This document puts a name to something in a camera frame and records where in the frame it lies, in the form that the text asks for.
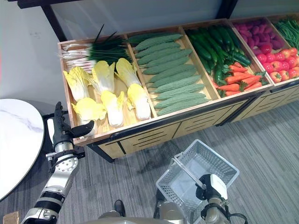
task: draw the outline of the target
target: black cable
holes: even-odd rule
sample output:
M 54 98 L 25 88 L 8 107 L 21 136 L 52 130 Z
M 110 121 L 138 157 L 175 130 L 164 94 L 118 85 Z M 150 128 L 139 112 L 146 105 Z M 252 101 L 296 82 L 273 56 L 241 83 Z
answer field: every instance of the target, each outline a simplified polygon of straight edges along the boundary
M 63 161 L 66 161 L 66 160 L 69 160 L 69 159 L 72 159 L 72 158 L 77 158 L 77 156 L 76 156 L 76 155 L 72 155 L 72 156 L 70 156 L 70 157 L 64 158 L 64 159 L 62 159 L 62 160 L 56 162 L 56 163 L 50 168 L 50 171 L 52 171 L 52 170 L 55 168 L 55 166 L 57 166 L 58 164 L 62 163 Z
M 233 214 L 229 214 L 228 215 L 228 217 L 232 217 L 232 216 L 243 218 L 245 220 L 244 224 L 248 224 L 248 220 L 247 220 L 246 216 L 244 216 L 243 214 L 241 214 L 241 213 L 233 213 Z

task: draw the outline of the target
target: gray carpet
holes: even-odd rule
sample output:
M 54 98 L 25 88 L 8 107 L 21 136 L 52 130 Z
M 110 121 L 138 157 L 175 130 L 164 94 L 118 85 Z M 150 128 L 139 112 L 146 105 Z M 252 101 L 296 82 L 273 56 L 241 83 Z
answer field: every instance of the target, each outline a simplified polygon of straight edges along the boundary
M 221 127 L 147 148 L 107 163 L 86 148 L 86 158 L 60 213 L 59 224 L 97 219 L 122 199 L 128 216 L 152 217 L 155 183 L 170 158 L 200 139 L 234 164 L 240 176 L 228 189 L 231 212 L 250 224 L 299 223 L 299 101 Z M 23 218 L 48 178 L 43 154 L 27 177 L 0 202 L 0 222 L 9 212 Z M 243 223 L 238 218 L 232 223 Z

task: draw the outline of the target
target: basket handle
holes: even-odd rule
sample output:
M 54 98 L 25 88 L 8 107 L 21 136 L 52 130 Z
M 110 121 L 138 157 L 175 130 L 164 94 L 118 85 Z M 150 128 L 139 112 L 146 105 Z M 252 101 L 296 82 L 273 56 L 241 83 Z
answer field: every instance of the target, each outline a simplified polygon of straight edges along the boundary
M 178 160 L 176 157 L 171 159 L 172 161 L 174 161 L 176 164 L 179 165 L 179 167 L 181 167 L 197 184 L 198 186 L 200 186 L 203 190 L 206 189 L 206 186 L 199 180 L 196 178 L 196 176 L 194 176 L 185 166 L 183 163 L 181 163 L 180 160 Z

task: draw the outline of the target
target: wooden produce display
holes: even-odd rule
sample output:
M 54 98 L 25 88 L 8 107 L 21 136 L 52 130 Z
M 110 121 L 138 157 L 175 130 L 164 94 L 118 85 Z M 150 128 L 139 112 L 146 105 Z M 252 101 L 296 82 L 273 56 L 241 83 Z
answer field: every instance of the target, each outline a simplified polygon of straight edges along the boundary
M 289 86 L 288 89 L 278 90 L 276 93 L 269 92 L 269 89 L 273 89 L 274 83 L 270 80 L 268 75 L 264 78 L 268 84 L 250 91 L 243 91 L 223 98 L 220 97 L 211 79 L 213 74 L 211 74 L 211 76 L 208 75 L 193 45 L 191 44 L 190 39 L 185 33 L 186 30 L 220 24 L 232 28 L 241 41 L 240 48 L 245 53 L 245 56 L 251 61 L 251 64 L 247 67 L 248 72 L 256 73 L 264 71 L 262 65 L 258 62 L 248 45 L 244 42 L 244 40 L 242 40 L 242 37 L 238 34 L 236 29 L 233 28 L 233 25 L 225 19 L 119 35 L 118 37 L 123 39 L 123 45 L 125 46 L 129 58 L 133 64 L 136 65 L 137 77 L 149 99 L 151 110 L 150 118 L 140 121 L 136 117 L 135 110 L 129 110 L 128 105 L 126 104 L 128 88 L 122 80 L 120 80 L 117 76 L 114 76 L 115 95 L 118 96 L 121 91 L 125 92 L 123 104 L 123 125 L 120 127 L 111 127 L 106 116 L 102 120 L 96 120 L 96 131 L 93 135 L 74 139 L 74 144 L 79 146 L 87 145 L 108 162 L 112 162 L 115 158 L 163 143 L 173 138 L 196 132 L 213 125 L 222 125 L 232 119 L 243 119 L 259 112 L 266 111 L 267 109 L 271 109 L 275 106 L 282 105 L 284 102 L 293 101 L 299 94 L 296 87 Z M 199 101 L 198 104 L 191 105 L 187 108 L 186 106 L 179 106 L 175 110 L 161 113 L 163 109 L 158 107 L 158 105 L 160 105 L 160 102 L 164 101 L 157 100 L 157 97 L 161 97 L 163 92 L 157 92 L 158 88 L 152 88 L 152 83 L 150 83 L 151 79 L 157 74 L 146 74 L 148 73 L 148 71 L 146 72 L 146 69 L 149 67 L 147 64 L 144 65 L 139 63 L 138 65 L 140 57 L 136 56 L 136 54 L 142 52 L 142 50 L 138 51 L 138 49 L 136 49 L 136 44 L 129 41 L 131 37 L 136 35 L 161 32 L 180 35 L 180 38 L 173 42 L 178 48 L 180 48 L 180 51 L 186 52 L 184 50 L 187 49 L 188 52 L 186 60 L 181 64 L 187 64 L 188 66 L 194 67 L 194 74 L 192 74 L 191 77 L 200 75 L 200 78 L 196 79 L 194 84 L 203 85 L 201 89 L 196 92 L 201 96 L 205 96 L 207 99 L 205 102 Z M 104 42 L 106 39 L 107 37 L 101 37 L 97 40 L 97 42 Z M 78 49 L 78 44 L 90 44 L 93 42 L 94 39 L 60 42 L 58 43 L 58 48 L 60 51 L 63 51 L 65 50 L 65 46 L 68 45 L 71 46 L 67 49 L 70 51 Z M 61 58 L 60 61 L 61 70 L 69 71 L 67 61 L 63 58 Z M 72 104 L 76 104 L 76 101 L 64 75 L 63 80 L 71 127 L 78 126 L 80 124 L 79 119 L 72 107 Z M 95 100 L 96 103 L 102 103 L 99 93 L 95 91 L 92 86 L 88 86 L 88 92 L 90 98 Z M 285 101 L 276 100 L 277 98 L 285 98 Z M 259 103 L 262 103 L 259 105 L 259 108 L 253 110 L 253 108 Z

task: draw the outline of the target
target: cabinet drawer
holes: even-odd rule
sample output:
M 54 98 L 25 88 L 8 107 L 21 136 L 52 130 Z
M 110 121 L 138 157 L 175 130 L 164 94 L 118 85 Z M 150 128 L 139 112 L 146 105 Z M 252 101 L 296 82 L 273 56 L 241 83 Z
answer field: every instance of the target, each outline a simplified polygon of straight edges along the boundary
M 288 104 L 298 99 L 299 99 L 299 87 L 294 92 L 292 92 L 287 98 L 281 101 L 276 107 Z
M 121 145 L 127 154 L 139 151 L 150 146 L 172 139 L 179 123 L 146 131 L 134 137 L 121 140 Z
M 228 112 L 234 106 L 227 106 L 207 113 L 200 114 L 195 118 L 184 120 L 179 126 L 174 138 L 190 134 L 202 130 L 204 128 L 213 126 L 220 122 L 217 122 L 222 116 Z
M 105 153 L 107 153 L 112 159 L 122 157 L 125 154 L 123 153 L 121 147 L 117 142 L 114 143 L 105 143 L 98 145 Z
M 292 95 L 292 93 L 297 89 L 298 87 L 293 87 L 279 92 L 270 93 L 266 96 L 261 96 L 260 98 L 256 99 L 249 107 L 247 107 L 238 117 L 236 117 L 233 122 L 249 118 L 251 116 L 266 112 L 282 105 L 281 103 L 288 99 L 289 96 Z

